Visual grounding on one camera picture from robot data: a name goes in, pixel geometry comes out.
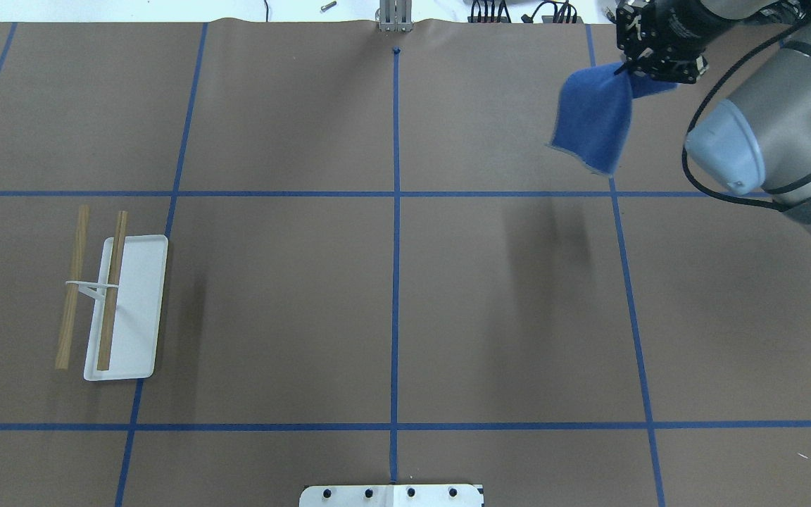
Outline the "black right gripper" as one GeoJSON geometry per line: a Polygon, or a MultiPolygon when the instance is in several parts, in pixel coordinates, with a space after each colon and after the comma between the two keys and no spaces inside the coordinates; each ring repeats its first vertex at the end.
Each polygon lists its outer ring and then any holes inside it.
{"type": "Polygon", "coordinates": [[[615,9],[622,64],[615,73],[695,84],[708,68],[709,12],[700,1],[619,1],[615,9]]]}

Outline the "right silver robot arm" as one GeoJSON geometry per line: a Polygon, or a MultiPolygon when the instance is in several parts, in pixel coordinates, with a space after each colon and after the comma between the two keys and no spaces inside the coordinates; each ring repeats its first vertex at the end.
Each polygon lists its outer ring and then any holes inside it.
{"type": "Polygon", "coordinates": [[[702,193],[785,215],[811,235],[811,1],[619,1],[612,19],[622,69],[694,84],[708,69],[705,50],[731,28],[789,12],[788,29],[752,49],[778,51],[709,115],[696,110],[682,160],[725,187],[702,193]]]}

